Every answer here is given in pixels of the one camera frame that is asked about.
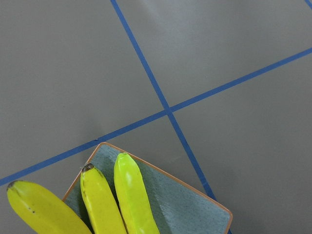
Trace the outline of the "yellow banana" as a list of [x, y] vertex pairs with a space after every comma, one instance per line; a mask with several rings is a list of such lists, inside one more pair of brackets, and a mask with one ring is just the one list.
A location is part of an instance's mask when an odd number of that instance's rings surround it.
[[15, 213], [38, 234], [90, 234], [80, 217], [61, 199], [39, 184], [16, 180], [7, 197]]
[[105, 176], [91, 163], [82, 168], [80, 190], [94, 233], [127, 233]]
[[127, 153], [120, 153], [114, 165], [114, 184], [122, 218], [129, 234], [160, 233], [141, 171]]

